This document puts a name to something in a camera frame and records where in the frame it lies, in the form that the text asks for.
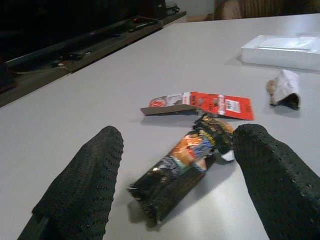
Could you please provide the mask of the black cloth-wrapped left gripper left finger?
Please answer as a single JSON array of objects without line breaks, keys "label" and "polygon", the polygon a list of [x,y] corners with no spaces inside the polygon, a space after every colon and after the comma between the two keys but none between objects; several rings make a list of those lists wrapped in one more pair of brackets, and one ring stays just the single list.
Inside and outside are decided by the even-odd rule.
[{"label": "black cloth-wrapped left gripper left finger", "polygon": [[123,148],[113,126],[86,142],[32,209],[17,240],[103,240]]}]

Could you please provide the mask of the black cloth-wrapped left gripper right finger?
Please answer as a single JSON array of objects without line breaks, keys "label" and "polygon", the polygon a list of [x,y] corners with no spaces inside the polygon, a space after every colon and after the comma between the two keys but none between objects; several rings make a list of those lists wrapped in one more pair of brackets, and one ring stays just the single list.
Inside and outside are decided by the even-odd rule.
[{"label": "black cloth-wrapped left gripper right finger", "polygon": [[270,240],[320,240],[320,177],[259,124],[233,132],[233,149]]}]

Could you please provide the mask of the crumpled white paper trash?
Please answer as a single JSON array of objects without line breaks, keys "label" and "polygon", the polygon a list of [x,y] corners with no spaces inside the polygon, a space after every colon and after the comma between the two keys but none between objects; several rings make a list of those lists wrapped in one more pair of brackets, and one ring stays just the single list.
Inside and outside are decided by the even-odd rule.
[{"label": "crumpled white paper trash", "polygon": [[271,106],[286,106],[299,110],[301,104],[299,76],[293,71],[282,69],[275,79],[269,80],[266,90]]}]

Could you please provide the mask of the torn red cardboard packaging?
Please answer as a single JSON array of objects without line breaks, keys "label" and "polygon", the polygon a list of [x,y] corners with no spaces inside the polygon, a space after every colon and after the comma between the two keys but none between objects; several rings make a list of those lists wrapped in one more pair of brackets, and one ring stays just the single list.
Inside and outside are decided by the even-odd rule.
[{"label": "torn red cardboard packaging", "polygon": [[249,98],[198,91],[153,98],[148,106],[142,107],[140,111],[145,116],[186,113],[198,116],[209,114],[215,118],[254,120],[254,112]]}]

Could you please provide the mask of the black printed snack wrapper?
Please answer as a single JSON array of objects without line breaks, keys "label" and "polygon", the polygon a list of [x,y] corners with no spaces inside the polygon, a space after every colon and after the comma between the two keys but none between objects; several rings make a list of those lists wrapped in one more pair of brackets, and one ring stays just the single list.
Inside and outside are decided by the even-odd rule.
[{"label": "black printed snack wrapper", "polygon": [[127,188],[151,226],[165,217],[199,183],[216,156],[233,153],[234,129],[205,113],[154,166]]}]

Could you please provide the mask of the flat white box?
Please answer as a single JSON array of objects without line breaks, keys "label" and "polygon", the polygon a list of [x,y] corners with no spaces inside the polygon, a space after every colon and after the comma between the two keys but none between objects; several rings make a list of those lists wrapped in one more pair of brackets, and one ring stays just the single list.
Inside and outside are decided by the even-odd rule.
[{"label": "flat white box", "polygon": [[243,63],[320,71],[320,32],[259,35],[241,47]]}]

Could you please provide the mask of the dark grey side bench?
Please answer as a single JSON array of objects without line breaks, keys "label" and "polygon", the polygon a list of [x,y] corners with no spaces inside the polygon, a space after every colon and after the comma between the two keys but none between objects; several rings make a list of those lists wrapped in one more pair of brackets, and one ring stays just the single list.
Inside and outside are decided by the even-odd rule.
[{"label": "dark grey side bench", "polygon": [[19,98],[65,76],[77,72],[96,61],[113,54],[153,33],[156,33],[175,23],[187,21],[187,12],[167,16],[154,25],[146,26],[134,32],[111,33],[109,37],[96,41],[93,44],[80,44],[72,49],[75,54],[80,54],[81,59],[65,60],[62,52],[54,53],[47,58],[37,59],[26,68],[26,65],[11,68],[16,87],[0,93],[0,108]]}]

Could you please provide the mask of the brown wooden chair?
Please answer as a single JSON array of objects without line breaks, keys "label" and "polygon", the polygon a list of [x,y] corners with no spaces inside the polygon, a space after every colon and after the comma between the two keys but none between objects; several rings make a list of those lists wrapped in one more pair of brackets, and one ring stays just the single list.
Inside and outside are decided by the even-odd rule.
[{"label": "brown wooden chair", "polygon": [[234,20],[278,16],[284,0],[224,0],[215,10],[214,20]]}]

